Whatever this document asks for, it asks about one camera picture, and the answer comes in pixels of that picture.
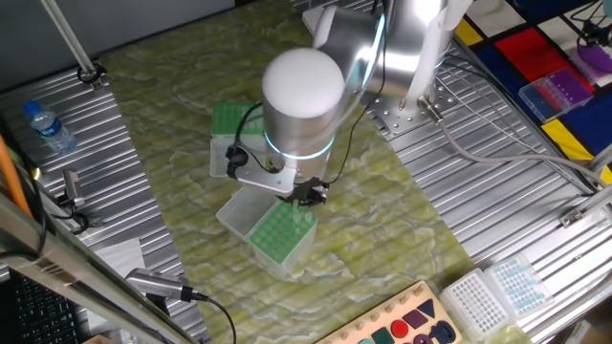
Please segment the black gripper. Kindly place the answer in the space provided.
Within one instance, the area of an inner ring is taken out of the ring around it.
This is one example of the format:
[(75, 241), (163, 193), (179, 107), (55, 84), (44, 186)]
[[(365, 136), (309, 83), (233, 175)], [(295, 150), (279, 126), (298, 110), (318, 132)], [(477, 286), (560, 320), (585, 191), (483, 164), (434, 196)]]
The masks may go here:
[(294, 189), (285, 202), (291, 207), (302, 207), (304, 196), (308, 196), (309, 206), (325, 204), (328, 199), (329, 184), (318, 177), (295, 183)]

